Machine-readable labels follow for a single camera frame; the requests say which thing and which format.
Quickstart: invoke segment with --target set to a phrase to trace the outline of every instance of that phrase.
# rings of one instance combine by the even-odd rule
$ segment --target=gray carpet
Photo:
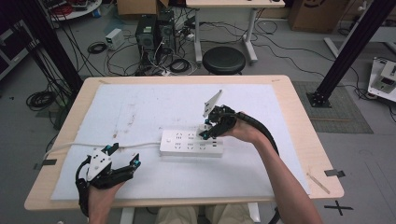
[[[363,115],[350,98],[344,87],[337,87],[329,101],[332,108],[312,107],[306,96],[314,92],[319,82],[293,82],[317,133],[373,133]]]

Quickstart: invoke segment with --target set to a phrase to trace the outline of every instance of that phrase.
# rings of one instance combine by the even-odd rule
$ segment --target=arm
[[[252,143],[257,149],[270,178],[280,216],[285,223],[322,223],[318,210],[265,135],[242,120],[238,120],[226,135]]]
[[[88,201],[90,221],[89,224],[106,224],[111,204],[114,196],[123,183],[114,186],[111,189],[97,189],[90,186],[90,196]]]

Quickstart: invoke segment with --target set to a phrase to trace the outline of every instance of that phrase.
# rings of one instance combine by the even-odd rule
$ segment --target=black stool
[[[230,47],[215,47],[208,50],[202,59],[204,68],[215,75],[241,74],[246,60],[243,53]]]

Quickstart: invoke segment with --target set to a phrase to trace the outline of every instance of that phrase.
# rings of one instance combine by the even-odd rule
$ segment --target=power strip
[[[221,157],[224,147],[219,139],[204,140],[196,131],[164,130],[162,156]]]

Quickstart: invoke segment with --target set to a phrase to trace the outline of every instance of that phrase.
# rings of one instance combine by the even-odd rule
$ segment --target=white paper sheet
[[[163,129],[190,130],[203,123],[204,102],[219,90],[223,90],[223,94],[218,105],[244,111],[268,128],[275,138],[281,159],[309,193],[270,85],[102,85],[75,141],[94,145],[118,142],[121,146],[160,142]],[[160,157],[159,148],[124,149],[112,155],[113,168],[127,165],[136,152],[140,153],[142,162],[134,178],[126,182],[116,198],[274,196],[261,158],[251,144],[225,137],[222,158]],[[78,199],[76,170],[92,149],[71,147],[52,200]]]

